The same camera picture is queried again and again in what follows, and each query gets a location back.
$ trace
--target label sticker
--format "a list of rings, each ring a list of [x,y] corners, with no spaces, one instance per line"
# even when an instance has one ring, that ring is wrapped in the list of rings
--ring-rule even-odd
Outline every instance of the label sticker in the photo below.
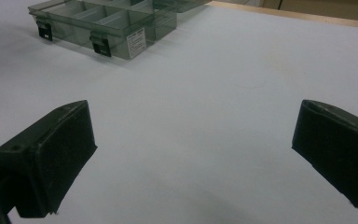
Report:
[[[127,44],[129,46],[130,58],[135,57],[146,49],[145,28],[127,36]]]

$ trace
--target white tabletop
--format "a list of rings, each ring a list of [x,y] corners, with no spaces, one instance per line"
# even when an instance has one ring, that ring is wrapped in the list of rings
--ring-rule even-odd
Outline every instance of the white tabletop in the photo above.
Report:
[[[358,223],[291,149],[301,100],[358,116],[358,28],[219,7],[131,61],[38,37],[0,0],[0,145],[88,100],[97,151],[57,216],[16,223]]]

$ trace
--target table surface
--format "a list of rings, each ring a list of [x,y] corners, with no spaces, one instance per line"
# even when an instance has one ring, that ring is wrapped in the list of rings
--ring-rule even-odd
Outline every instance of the table surface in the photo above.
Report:
[[[96,144],[59,214],[13,223],[358,223],[291,149],[303,99],[358,116],[358,28],[204,6],[131,61],[38,37],[0,0],[0,145],[86,99]]]

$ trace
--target green translucent container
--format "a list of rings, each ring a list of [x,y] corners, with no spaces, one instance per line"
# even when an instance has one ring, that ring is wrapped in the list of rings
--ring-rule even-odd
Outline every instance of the green translucent container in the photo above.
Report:
[[[42,38],[131,59],[176,28],[176,2],[51,0],[28,7]]]

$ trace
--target plastic storage box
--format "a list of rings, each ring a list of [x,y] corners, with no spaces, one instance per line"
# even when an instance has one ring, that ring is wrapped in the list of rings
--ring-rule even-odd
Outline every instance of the plastic storage box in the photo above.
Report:
[[[176,28],[176,2],[52,0],[29,7],[39,35],[131,59]]]

